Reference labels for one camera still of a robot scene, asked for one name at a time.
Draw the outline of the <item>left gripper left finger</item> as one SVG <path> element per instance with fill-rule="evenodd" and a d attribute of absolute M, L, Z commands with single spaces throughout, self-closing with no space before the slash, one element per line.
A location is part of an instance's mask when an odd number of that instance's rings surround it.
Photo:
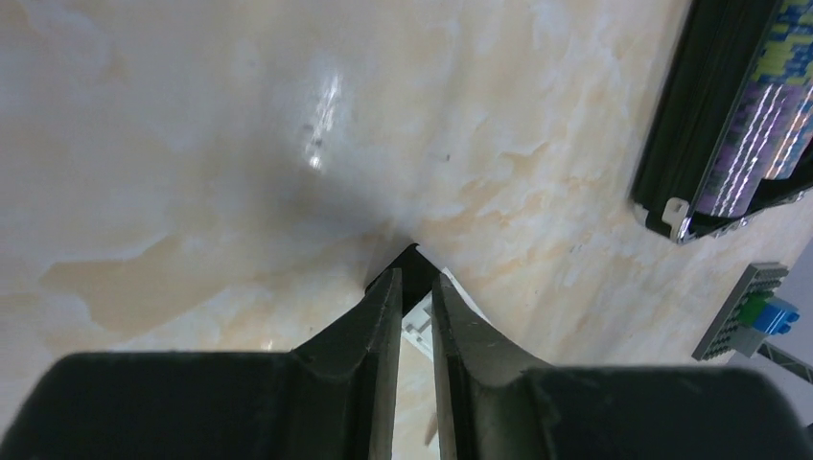
<path fill-rule="evenodd" d="M 80 353 L 56 362 L 1 442 L 5 459 L 387 459 L 402 274 L 275 352 Z"/>

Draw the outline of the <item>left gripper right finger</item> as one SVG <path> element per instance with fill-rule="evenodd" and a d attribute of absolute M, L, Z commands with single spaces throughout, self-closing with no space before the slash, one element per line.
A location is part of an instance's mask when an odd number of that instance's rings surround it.
<path fill-rule="evenodd" d="M 551 366 L 432 287 L 445 459 L 808 459 L 812 443 L 761 375 L 730 367 Z"/>

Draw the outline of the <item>blue lego brick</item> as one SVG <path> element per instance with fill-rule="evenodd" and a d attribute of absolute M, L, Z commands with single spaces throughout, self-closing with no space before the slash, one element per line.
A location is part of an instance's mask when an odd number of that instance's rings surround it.
<path fill-rule="evenodd" d="M 800 317 L 793 304 L 771 297 L 766 300 L 765 306 L 752 323 L 752 328 L 768 335 L 788 334 Z"/>

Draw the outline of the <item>black poker chip case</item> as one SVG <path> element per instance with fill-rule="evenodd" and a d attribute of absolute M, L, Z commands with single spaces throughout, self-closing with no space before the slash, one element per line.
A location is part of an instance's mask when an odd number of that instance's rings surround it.
<path fill-rule="evenodd" d="M 812 5 L 691 5 L 643 150 L 637 220 L 684 244 L 812 189 Z"/>

